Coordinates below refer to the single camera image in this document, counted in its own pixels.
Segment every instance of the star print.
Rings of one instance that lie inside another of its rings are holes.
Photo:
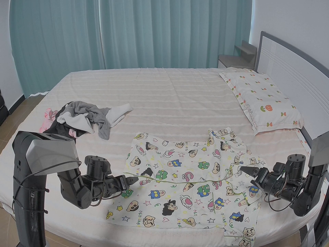
[[[130,218],[129,217],[127,217],[127,216],[124,216],[124,217],[121,217],[122,218],[122,220],[125,220],[125,221],[128,221]]]
[[[214,223],[214,220],[216,220],[216,219],[212,219],[212,218],[210,218],[210,219],[207,220],[207,221],[208,221],[208,223]]]
[[[198,205],[200,205],[203,202],[201,202],[201,200],[196,200],[194,203],[197,203]]]

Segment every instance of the bed sheet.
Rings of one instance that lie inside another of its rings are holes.
[[[147,132],[168,141],[208,138],[208,128],[231,127],[248,149],[266,160],[271,169],[275,162],[285,163],[292,153],[307,154],[294,130],[275,130],[253,135],[250,122],[224,80],[220,69],[138,68],[88,70],[65,76],[35,107],[18,130],[37,132],[47,108],[60,110],[69,101],[84,101],[99,107],[130,103],[133,111],[111,129],[109,140],[86,133],[77,139],[80,160],[86,155],[98,155],[109,160],[113,175],[122,174],[131,141],[138,131]],[[8,142],[0,155],[0,201],[11,206],[14,153]],[[86,166],[80,166],[82,174]],[[81,210],[65,201],[60,194],[56,174],[47,176],[50,190],[45,198],[45,228],[61,237],[88,247],[105,246],[225,246],[223,229],[147,229],[117,226],[105,219],[107,206]],[[273,212],[265,203],[258,215],[255,246],[285,238],[314,220],[319,204],[304,217],[292,209]],[[277,201],[273,207],[285,207]]]

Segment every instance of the pillowcase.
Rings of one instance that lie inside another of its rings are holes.
[[[276,129],[301,129],[302,115],[267,74],[221,72],[242,110],[252,124],[254,134]]]

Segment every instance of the black garment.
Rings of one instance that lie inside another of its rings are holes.
[[[72,137],[72,136],[70,136],[68,134],[68,132],[70,131],[70,129],[76,131],[77,137],[83,135],[84,133],[86,133],[86,131],[75,129],[72,126],[69,126],[66,123],[60,124],[57,121],[57,118],[59,117],[59,115],[65,110],[66,105],[64,105],[62,107],[62,109],[55,115],[55,121],[52,123],[51,127],[48,130],[45,130],[44,131],[44,133],[46,133],[46,134],[59,134],[59,135],[62,135],[62,136],[71,138],[71,139],[73,139],[75,141],[75,138]]]

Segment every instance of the floor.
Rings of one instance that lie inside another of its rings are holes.
[[[38,95],[29,97],[10,115],[0,126],[0,153],[7,145],[12,135],[17,130],[20,123],[30,114],[34,107],[43,99]],[[46,239],[50,247],[83,247],[74,242],[63,239],[53,233],[46,232]],[[16,247],[18,243],[18,233],[14,218],[4,209],[0,208],[0,247]],[[299,233],[263,247],[298,247],[300,246]]]

